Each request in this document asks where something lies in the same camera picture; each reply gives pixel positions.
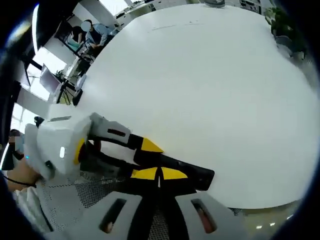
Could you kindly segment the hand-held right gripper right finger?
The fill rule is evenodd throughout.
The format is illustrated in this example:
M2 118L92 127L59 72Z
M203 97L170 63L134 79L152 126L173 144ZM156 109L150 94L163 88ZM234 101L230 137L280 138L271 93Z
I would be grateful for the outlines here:
M246 240L242 220L204 191L196 191L188 176L161 167L160 190L169 237L173 240Z

